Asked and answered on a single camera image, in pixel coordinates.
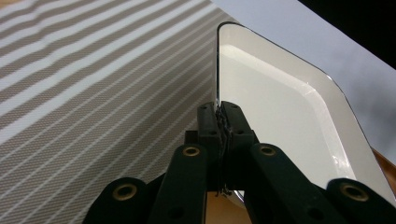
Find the orange wooden tray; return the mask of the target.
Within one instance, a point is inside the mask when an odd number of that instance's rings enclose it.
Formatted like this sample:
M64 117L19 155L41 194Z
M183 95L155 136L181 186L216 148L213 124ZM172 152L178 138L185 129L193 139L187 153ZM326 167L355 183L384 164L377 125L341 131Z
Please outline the orange wooden tray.
M393 194L396 196L396 165L375 149L373 149L373 153ZM236 205L225 196L217 196L215 192L208 192L205 224L251 224L251 221L245 208Z

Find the white square plate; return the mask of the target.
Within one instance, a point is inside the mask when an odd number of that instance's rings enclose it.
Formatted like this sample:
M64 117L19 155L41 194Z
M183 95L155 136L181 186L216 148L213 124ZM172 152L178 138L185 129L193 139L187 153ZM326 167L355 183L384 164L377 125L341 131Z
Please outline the white square plate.
M217 98L239 105L258 139L280 147L313 183L355 179L396 197L336 83L323 71L233 22L218 28Z

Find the striped woven placemat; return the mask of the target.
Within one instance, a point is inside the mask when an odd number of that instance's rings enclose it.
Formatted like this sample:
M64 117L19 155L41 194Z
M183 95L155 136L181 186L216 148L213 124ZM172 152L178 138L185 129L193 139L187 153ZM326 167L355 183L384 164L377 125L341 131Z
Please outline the striped woven placemat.
M0 224L81 224L102 189L167 167L214 95L210 0L0 8Z

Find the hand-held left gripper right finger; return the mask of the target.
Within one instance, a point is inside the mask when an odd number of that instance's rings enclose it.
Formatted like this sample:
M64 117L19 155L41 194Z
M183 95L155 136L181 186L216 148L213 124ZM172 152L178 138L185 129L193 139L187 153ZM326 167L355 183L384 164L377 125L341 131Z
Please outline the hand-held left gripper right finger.
M225 133L223 154L225 187L229 190L243 189L248 151L257 139L239 105L223 101L219 112Z

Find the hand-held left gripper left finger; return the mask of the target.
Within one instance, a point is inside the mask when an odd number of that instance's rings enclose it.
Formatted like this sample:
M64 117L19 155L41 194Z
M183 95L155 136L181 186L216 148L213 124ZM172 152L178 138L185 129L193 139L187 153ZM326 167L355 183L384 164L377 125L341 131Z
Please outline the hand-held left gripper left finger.
M185 143L200 145L207 152L207 190L220 191L221 138L213 102L197 108L197 130L185 132Z

